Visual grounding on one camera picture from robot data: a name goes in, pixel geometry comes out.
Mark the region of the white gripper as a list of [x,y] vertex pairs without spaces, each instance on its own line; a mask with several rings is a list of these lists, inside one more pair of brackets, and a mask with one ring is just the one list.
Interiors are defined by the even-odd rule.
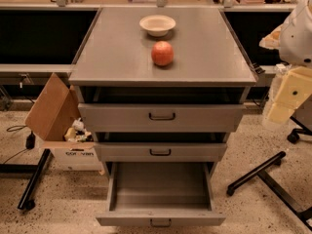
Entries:
[[282,84],[267,111],[266,119],[275,124],[284,124],[312,95],[312,69],[299,66],[282,77]]

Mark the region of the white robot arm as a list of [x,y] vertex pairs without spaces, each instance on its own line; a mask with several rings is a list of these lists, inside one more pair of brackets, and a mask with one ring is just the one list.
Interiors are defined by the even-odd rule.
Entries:
[[290,65],[277,72],[263,109],[263,125],[274,129],[285,124],[312,95],[312,1],[300,0],[271,35],[279,37],[275,48]]

